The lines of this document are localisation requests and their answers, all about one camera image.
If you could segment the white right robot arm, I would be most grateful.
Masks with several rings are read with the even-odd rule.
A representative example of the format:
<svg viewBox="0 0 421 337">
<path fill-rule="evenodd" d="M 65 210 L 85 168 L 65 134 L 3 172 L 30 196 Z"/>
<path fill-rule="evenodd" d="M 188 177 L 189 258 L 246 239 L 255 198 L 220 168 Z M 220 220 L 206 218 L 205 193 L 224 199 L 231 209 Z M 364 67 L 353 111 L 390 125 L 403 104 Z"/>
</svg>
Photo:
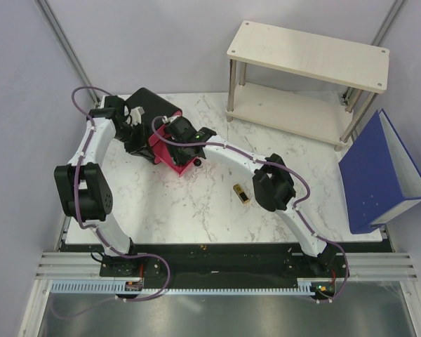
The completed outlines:
<svg viewBox="0 0 421 337">
<path fill-rule="evenodd" d="M 162 117 L 167 145 L 174 166 L 186 166 L 196 159 L 212 159 L 245 173 L 252 179 L 256 202 L 266 211 L 277 214 L 309 256 L 308 270 L 324 276 L 333 267 L 336 248 L 309 224 L 298 204 L 310 196 L 310 188 L 296 172 L 286 167 L 283 159 L 247 152 L 227 142 L 209 128 L 196 130 L 181 116 Z"/>
</svg>

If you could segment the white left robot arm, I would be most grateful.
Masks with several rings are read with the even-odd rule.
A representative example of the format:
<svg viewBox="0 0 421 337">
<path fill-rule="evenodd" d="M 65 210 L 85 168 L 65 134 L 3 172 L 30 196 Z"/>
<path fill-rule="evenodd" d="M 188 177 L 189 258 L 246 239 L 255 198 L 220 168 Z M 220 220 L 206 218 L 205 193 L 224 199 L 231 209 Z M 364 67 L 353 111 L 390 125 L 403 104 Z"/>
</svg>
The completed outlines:
<svg viewBox="0 0 421 337">
<path fill-rule="evenodd" d="M 101 165 L 109 144 L 118 140 L 125 151 L 156 162 L 149 138 L 159 97 L 141 88 L 127 99 L 106 95 L 101 108 L 85 114 L 86 131 L 74 156 L 54 170 L 55 184 L 64 214 L 82 230 L 92 232 L 105 254 L 118 256 L 116 269 L 132 276 L 140 268 L 133 240 L 121 229 L 112 213 L 113 196 Z"/>
</svg>

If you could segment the black drawer organizer cabinet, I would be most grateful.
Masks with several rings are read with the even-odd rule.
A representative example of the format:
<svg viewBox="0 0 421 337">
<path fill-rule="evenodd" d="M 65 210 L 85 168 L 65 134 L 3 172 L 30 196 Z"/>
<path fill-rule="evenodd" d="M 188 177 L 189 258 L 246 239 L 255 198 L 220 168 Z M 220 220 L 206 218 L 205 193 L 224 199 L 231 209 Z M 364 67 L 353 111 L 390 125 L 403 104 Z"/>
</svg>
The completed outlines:
<svg viewBox="0 0 421 337">
<path fill-rule="evenodd" d="M 143 157 L 151 164 L 154 164 L 154 153 L 149 146 L 149 137 L 153 134 L 152 131 L 152 120 L 159 116 L 170 117 L 172 114 L 181 110 L 178 106 L 170 103 L 161 96 L 155 94 L 147 88 L 138 89 L 133 95 L 131 95 L 126 102 L 130 108 L 142 107 L 145 114 L 142 117 L 141 126 L 145 128 L 145 139 L 147 141 L 147 149 L 143 151 L 126 151 L 127 153 Z"/>
</svg>

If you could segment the gold black lipstick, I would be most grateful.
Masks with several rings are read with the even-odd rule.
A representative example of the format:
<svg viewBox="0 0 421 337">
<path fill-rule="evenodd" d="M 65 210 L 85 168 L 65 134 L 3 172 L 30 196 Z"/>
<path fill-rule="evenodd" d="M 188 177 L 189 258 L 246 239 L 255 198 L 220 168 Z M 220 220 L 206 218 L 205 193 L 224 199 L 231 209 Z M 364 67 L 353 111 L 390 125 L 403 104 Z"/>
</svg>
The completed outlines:
<svg viewBox="0 0 421 337">
<path fill-rule="evenodd" d="M 245 193 L 244 189 L 242 188 L 242 186 L 240 186 L 240 184 L 235 184 L 233 186 L 233 190 L 243 204 L 247 204 L 250 201 L 248 195 Z"/>
</svg>

